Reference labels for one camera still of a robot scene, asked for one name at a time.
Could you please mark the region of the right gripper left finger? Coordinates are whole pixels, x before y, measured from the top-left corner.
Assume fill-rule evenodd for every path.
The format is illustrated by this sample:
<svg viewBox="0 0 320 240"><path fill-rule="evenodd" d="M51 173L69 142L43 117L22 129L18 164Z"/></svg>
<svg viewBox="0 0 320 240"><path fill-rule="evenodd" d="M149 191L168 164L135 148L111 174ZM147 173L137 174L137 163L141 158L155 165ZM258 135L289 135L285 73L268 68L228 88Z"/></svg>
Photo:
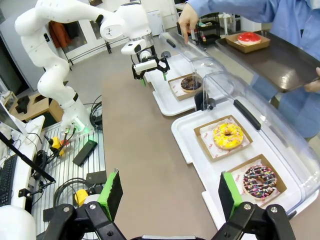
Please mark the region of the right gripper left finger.
<svg viewBox="0 0 320 240"><path fill-rule="evenodd" d="M124 240L115 223L123 189L118 169L114 169L95 201L75 208L61 204L43 234L45 240L81 240L87 233L95 233L99 240Z"/></svg>

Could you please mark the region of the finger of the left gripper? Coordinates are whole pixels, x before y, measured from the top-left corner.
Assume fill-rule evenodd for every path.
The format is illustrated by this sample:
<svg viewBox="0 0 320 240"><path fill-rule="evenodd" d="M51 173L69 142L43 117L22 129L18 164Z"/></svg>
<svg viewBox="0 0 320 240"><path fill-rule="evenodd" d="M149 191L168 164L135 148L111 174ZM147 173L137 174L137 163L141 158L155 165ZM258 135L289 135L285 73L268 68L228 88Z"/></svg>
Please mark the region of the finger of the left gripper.
<svg viewBox="0 0 320 240"><path fill-rule="evenodd" d="M142 83L142 85L145 87L146 86L146 82L144 79L144 75L145 75L145 70L138 68L137 65L132 64L131 66L132 69L132 74L133 74L133 78L135 80L140 80L140 82Z"/></svg>
<svg viewBox="0 0 320 240"><path fill-rule="evenodd" d="M162 72L164 81L167 81L167 73L170 70L169 63L167 61L167 58L165 56L161 58L156 58L156 69L160 72Z"/></svg>

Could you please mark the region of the person's right hand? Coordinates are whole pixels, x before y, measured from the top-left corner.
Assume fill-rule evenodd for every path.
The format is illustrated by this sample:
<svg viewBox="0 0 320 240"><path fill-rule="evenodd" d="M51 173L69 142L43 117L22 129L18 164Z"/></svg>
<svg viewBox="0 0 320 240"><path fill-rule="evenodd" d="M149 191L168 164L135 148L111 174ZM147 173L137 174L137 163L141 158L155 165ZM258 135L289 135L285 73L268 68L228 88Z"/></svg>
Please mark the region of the person's right hand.
<svg viewBox="0 0 320 240"><path fill-rule="evenodd" d="M189 41L188 33L191 33L191 31L195 29L198 19L199 16L195 9L189 3L187 3L178 19L178 24L180 26L181 34L184 38L185 44L187 44Z"/></svg>

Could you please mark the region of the person's left hand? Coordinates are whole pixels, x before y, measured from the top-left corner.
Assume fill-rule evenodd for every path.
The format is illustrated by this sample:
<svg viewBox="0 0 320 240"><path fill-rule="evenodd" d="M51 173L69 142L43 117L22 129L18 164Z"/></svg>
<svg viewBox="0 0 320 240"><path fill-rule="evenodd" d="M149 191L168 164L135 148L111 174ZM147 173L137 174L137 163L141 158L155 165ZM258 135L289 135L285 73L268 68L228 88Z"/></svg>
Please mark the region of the person's left hand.
<svg viewBox="0 0 320 240"><path fill-rule="evenodd" d="M316 93L320 91L320 68L319 67L316 68L316 73L318 75L318 78L304 86L304 89L306 92Z"/></svg>

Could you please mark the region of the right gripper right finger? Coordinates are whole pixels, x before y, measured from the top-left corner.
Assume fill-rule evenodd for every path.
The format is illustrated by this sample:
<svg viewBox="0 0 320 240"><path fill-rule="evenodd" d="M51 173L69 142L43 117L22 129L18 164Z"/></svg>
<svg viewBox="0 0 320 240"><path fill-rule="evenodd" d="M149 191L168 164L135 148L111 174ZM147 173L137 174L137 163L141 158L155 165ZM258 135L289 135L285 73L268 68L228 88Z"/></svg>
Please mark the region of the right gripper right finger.
<svg viewBox="0 0 320 240"><path fill-rule="evenodd" d="M263 209L244 201L231 173L221 173L218 195L226 222L212 237L214 240L240 240L244 234L254 235L258 240L296 238L285 209L279 204Z"/></svg>

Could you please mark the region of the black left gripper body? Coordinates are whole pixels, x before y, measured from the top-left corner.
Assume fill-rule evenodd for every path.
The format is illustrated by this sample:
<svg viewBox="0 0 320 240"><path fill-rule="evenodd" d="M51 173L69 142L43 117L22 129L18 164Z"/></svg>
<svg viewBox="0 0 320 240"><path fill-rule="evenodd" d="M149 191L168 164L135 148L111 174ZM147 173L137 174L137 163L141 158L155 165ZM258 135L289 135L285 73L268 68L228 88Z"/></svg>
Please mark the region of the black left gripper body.
<svg viewBox="0 0 320 240"><path fill-rule="evenodd" d="M129 55L133 66L156 66L157 54L154 45L143 48L141 44L129 44Z"/></svg>

